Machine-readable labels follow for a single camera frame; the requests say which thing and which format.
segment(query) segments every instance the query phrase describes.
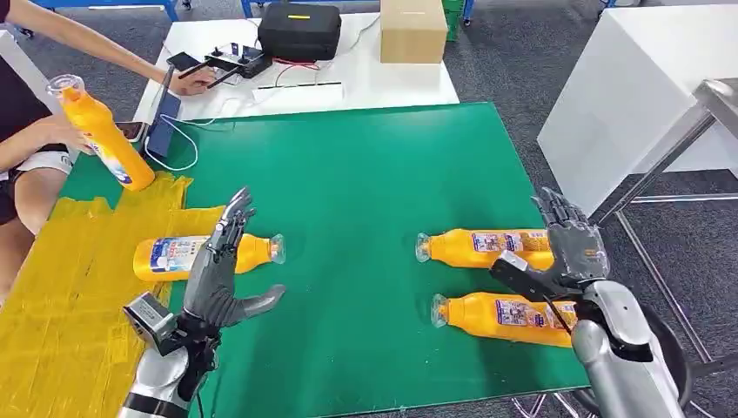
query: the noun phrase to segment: silver robotic forearm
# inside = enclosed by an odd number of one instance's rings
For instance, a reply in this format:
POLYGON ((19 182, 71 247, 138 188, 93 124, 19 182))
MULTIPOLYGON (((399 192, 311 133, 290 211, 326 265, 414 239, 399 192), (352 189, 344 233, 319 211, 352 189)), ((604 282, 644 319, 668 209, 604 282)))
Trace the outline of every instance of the silver robotic forearm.
POLYGON ((146 348, 118 418, 186 418, 191 399, 183 400, 178 388, 188 364, 184 347, 167 355, 154 347, 146 348))
POLYGON ((583 299, 599 308, 606 323, 579 320, 572 331, 572 346, 587 370, 600 416, 682 418, 661 344, 630 290, 598 280, 583 299))

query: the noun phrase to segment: green mat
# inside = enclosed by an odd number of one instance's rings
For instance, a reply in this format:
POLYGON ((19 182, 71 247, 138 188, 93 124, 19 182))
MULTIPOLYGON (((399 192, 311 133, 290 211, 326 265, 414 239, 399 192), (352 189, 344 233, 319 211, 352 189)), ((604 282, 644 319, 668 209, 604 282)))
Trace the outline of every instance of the green mat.
MULTIPOLYGON (((224 331, 202 391, 218 417, 341 415, 587 385, 570 349, 434 328, 435 293, 509 293, 485 270, 414 257, 419 232, 541 226, 533 188, 490 104, 223 119, 184 128, 200 160, 187 207, 222 205, 242 185, 249 233, 283 233, 284 265, 237 277, 240 296, 287 286, 270 313, 224 331)), ((176 135, 170 165, 191 161, 176 135)), ((81 157, 63 195, 120 187, 81 157)), ((181 307, 184 283, 171 305, 181 307)), ((198 416, 197 411, 191 416, 198 416)))

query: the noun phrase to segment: orange bottle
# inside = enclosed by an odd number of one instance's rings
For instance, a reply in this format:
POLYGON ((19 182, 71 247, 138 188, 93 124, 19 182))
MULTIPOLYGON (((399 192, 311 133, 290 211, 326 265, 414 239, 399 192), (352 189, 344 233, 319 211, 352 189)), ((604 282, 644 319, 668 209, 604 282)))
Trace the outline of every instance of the orange bottle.
POLYGON ((154 181, 154 171, 117 128, 110 109, 84 90, 82 78, 56 76, 47 91, 59 99, 64 114, 123 187, 135 192, 154 181))
MULTIPOLYGON (((133 272, 145 281, 187 280, 200 247, 210 238, 194 237, 147 239, 133 254, 133 272)), ((272 262, 285 262, 285 238, 281 233, 271 238, 259 238, 245 233, 236 251, 236 273, 246 273, 254 267, 272 262)))
MULTIPOLYGON (((574 302, 557 301, 553 305, 569 329, 574 328, 574 302)), ((449 324, 479 337, 572 346, 571 336, 546 302, 529 302, 518 294, 470 293, 458 299, 436 294, 431 317, 436 327, 449 324)))
POLYGON ((421 263, 434 259, 454 267, 489 268, 503 250, 515 252, 538 270, 547 270, 554 263, 545 229, 452 229, 434 237, 419 233, 415 257, 421 263))

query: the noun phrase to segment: person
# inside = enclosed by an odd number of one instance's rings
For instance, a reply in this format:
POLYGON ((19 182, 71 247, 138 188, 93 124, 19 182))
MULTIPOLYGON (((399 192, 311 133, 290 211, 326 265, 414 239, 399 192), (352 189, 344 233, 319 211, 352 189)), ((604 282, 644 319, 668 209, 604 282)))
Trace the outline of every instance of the person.
MULTIPOLYGON (((28 0, 0 0, 0 23, 21 25, 61 44, 120 65, 161 83, 165 71, 110 39, 28 0)), ((172 78, 180 95, 205 91, 214 81, 211 69, 172 78)), ((63 115, 52 115, 10 65, 0 57, 0 306, 33 244, 49 218, 70 173, 69 148, 91 153, 84 137, 63 115)))

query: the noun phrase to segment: gray carpet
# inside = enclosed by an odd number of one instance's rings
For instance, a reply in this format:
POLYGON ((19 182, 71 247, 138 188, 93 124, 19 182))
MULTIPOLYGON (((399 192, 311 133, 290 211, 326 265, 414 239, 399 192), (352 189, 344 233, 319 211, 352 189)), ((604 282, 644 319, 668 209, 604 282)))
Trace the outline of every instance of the gray carpet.
MULTIPOLYGON (((337 3, 344 12, 376 11, 377 3, 337 3)), ((182 20, 242 17, 235 0, 193 0, 182 20)), ((536 136, 574 67, 594 26, 596 0, 478 0, 473 24, 460 28, 459 41, 446 47, 446 65, 462 101, 492 101, 497 106, 533 183, 556 185, 536 136)), ((158 54, 169 20, 159 10, 82 10, 60 12, 86 24, 150 61, 158 54)), ((71 72, 82 76, 91 91, 119 120, 132 117, 144 80, 113 65, 86 57, 44 37, 19 38, 41 71, 52 77, 71 72)), ((738 181, 726 172, 668 174, 652 192, 734 192, 738 181)), ((651 252, 683 308, 713 355, 736 350, 738 271, 735 250, 738 226, 735 203, 694 203, 631 206, 634 228, 651 252)), ((698 357, 681 334, 665 301, 658 294, 633 246, 615 220, 605 227, 612 277, 633 288, 645 304, 662 313, 677 330, 690 358, 698 357)), ((697 382, 694 400, 714 416, 738 416, 738 372, 697 382)), ((514 417, 507 400, 476 401, 432 408, 415 408, 365 417, 514 417)), ((566 415, 549 397, 539 416, 566 415)), ((688 416, 700 416, 688 408, 688 416)))

